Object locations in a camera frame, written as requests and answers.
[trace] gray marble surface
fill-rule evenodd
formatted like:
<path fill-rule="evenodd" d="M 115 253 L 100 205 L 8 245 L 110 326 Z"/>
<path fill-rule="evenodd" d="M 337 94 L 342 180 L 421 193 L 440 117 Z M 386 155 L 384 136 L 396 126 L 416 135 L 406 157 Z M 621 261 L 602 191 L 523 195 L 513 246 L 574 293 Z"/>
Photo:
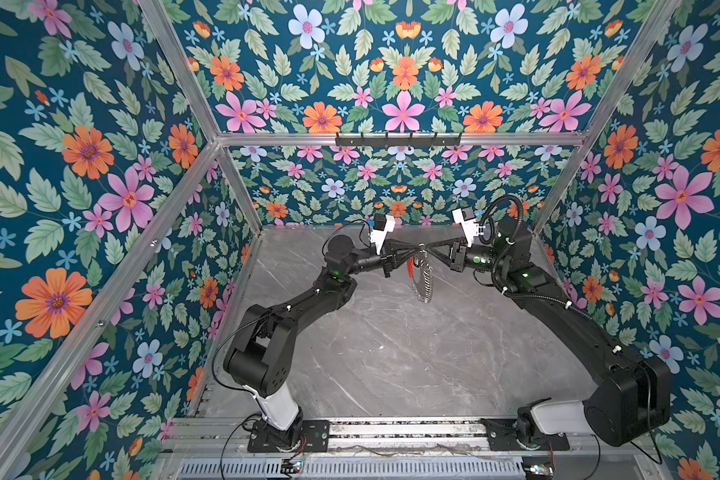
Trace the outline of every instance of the gray marble surface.
<path fill-rule="evenodd" d="M 357 228 L 344 231 L 357 238 Z M 253 303 L 270 306 L 309 288 L 331 232 L 266 230 L 236 322 Z M 409 227 L 391 236 L 417 244 L 460 232 Z M 534 261 L 548 266 L 541 248 L 534 250 Z M 540 321 L 477 284 L 469 270 L 459 274 L 431 260 L 431 303 L 413 297 L 404 267 L 389 279 L 380 271 L 357 275 L 352 299 L 298 337 L 288 384 L 307 417 L 513 415 L 538 398 L 586 398 L 595 390 L 574 354 Z M 224 371 L 220 379 L 232 382 Z M 256 410 L 249 395 L 211 385 L 200 415 Z"/>

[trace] floral wall panel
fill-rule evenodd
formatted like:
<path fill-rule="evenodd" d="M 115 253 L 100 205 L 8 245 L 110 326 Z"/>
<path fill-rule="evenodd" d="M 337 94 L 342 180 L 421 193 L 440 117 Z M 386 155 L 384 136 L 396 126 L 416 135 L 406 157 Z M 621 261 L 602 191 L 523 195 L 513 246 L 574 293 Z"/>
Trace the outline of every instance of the floral wall panel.
<path fill-rule="evenodd" d="M 546 233 L 571 298 L 670 366 L 687 480 L 720 478 L 720 2 L 683 5 Z"/>
<path fill-rule="evenodd" d="M 198 154 L 178 94 L 132 2 L 0 2 L 0 426 Z"/>
<path fill-rule="evenodd" d="M 150 477 L 172 418 L 202 394 L 206 349 L 232 307 L 249 242 L 212 168 L 58 399 L 19 478 Z"/>
<path fill-rule="evenodd" d="M 213 0 L 168 13 L 231 132 L 528 132 L 583 129 L 651 5 Z"/>
<path fill-rule="evenodd" d="M 451 210 L 480 210 L 505 193 L 538 214 L 565 166 L 570 148 L 557 145 L 461 145 L 457 148 L 336 148 L 318 146 L 232 149 L 264 224 L 326 224 L 371 220 L 377 212 L 399 223 L 453 222 Z M 517 216 L 501 205 L 499 216 Z"/>

